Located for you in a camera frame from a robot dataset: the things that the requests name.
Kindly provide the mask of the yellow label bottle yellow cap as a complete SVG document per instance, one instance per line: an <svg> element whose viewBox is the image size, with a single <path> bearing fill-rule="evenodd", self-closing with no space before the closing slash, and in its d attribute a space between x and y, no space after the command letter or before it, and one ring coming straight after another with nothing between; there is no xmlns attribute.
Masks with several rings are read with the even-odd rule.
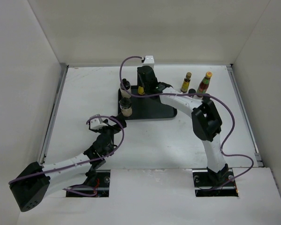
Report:
<svg viewBox="0 0 281 225"><path fill-rule="evenodd" d="M138 87L138 90L137 90L137 93L138 93L138 95L140 95L140 96L145 95L144 88L143 88L142 86L139 86L139 87Z"/></svg>

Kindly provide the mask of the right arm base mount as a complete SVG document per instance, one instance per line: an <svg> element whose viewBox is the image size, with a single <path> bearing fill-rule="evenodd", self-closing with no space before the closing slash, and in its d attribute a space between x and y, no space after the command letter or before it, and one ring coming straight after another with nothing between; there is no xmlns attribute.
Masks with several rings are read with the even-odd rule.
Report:
<svg viewBox="0 0 281 225"><path fill-rule="evenodd" d="M220 187L234 176L232 169L228 170L222 181L212 181L207 170L193 170L192 175L196 197L238 197L235 181Z"/></svg>

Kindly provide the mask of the black plastic tray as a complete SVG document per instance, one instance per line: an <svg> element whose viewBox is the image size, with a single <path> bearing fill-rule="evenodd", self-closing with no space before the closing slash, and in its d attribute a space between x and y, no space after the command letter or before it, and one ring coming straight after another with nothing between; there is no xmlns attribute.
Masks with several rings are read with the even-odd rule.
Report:
<svg viewBox="0 0 281 225"><path fill-rule="evenodd" d="M162 104L159 97L130 97L130 100L131 108L123 110L126 120L167 120L177 115L177 109Z"/></svg>

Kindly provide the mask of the yellow label brown bottle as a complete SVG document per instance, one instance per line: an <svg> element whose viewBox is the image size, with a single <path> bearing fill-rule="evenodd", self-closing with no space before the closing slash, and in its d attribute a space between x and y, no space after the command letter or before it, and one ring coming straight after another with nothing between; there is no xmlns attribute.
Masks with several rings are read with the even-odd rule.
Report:
<svg viewBox="0 0 281 225"><path fill-rule="evenodd" d="M188 91L190 81L191 81L191 76L192 76L191 72L186 73L185 78L184 78L183 83L182 83L181 88L180 88L180 91L182 93L186 93Z"/></svg>

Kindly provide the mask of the dark spice jar black lid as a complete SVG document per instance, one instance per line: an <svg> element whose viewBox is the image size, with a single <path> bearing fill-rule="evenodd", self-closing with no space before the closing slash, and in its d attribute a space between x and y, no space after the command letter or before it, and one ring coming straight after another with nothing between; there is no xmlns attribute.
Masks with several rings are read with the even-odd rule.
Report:
<svg viewBox="0 0 281 225"><path fill-rule="evenodd" d="M194 93L196 93L196 90L195 90L195 89L189 89L189 90L188 90L188 93L189 93L189 94L194 94Z"/></svg>

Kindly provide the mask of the white powder shaker black lid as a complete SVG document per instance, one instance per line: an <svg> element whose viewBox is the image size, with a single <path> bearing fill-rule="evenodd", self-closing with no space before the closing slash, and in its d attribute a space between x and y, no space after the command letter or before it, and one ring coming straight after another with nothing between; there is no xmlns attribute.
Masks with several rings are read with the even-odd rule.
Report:
<svg viewBox="0 0 281 225"><path fill-rule="evenodd" d="M130 98L131 97L131 95L128 94L128 93L131 93L131 84L125 78L122 79L122 84L120 85L120 92L121 92L121 96L123 98Z"/></svg>

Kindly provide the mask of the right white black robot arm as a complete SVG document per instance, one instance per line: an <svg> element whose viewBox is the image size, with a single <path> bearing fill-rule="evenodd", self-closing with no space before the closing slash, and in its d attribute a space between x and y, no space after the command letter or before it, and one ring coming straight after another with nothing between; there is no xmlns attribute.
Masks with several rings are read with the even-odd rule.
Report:
<svg viewBox="0 0 281 225"><path fill-rule="evenodd" d="M150 66L138 67L137 75L146 94L152 98L159 97L163 105L169 105L192 119L193 132L205 149L207 178L213 186L224 183L229 168L220 150L222 120L214 102L209 98L199 100L180 96L171 85L159 82Z"/></svg>

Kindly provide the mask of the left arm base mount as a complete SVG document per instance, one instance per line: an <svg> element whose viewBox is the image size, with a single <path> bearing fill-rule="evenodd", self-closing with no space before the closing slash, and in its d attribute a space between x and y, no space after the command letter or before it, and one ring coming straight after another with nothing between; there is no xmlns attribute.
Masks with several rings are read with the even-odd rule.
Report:
<svg viewBox="0 0 281 225"><path fill-rule="evenodd" d="M109 197L110 181L110 170L97 170L92 172L82 184L71 187L71 189L90 195L92 198Z"/></svg>

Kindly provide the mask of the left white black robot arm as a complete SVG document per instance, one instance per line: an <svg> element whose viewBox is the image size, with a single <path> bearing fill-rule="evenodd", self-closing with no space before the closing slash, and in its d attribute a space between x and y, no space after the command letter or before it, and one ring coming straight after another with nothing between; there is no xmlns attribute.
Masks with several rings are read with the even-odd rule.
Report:
<svg viewBox="0 0 281 225"><path fill-rule="evenodd" d="M124 133L126 120L122 113L117 116L90 117L86 122L89 130L99 133L92 145L83 153L53 164L32 162L12 181L9 188L21 212L27 212L48 195L72 186L90 187L96 181L96 170L115 153L119 145L114 143L117 133Z"/></svg>

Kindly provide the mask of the clear shaker black grinder lid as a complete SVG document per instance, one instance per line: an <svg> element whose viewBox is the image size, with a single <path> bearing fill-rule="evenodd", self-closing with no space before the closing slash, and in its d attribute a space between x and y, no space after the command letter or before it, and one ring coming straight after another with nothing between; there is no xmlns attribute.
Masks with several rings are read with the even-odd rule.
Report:
<svg viewBox="0 0 281 225"><path fill-rule="evenodd" d="M123 116L129 117L132 115L132 113L133 113L132 102L129 98L126 98L126 97L122 98L119 101L119 106L120 106L120 110L121 110Z"/></svg>

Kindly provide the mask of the red green chili sauce bottle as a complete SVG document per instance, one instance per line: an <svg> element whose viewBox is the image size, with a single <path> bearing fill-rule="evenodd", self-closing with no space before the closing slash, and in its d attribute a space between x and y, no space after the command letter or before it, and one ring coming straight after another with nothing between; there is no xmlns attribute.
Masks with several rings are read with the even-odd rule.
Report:
<svg viewBox="0 0 281 225"><path fill-rule="evenodd" d="M200 82L197 91L196 91L196 96L197 97L203 97L202 94L205 94L206 91L208 90L209 84L210 84L210 80L212 77L213 73L208 71L206 72L204 78L202 79L202 81Z"/></svg>

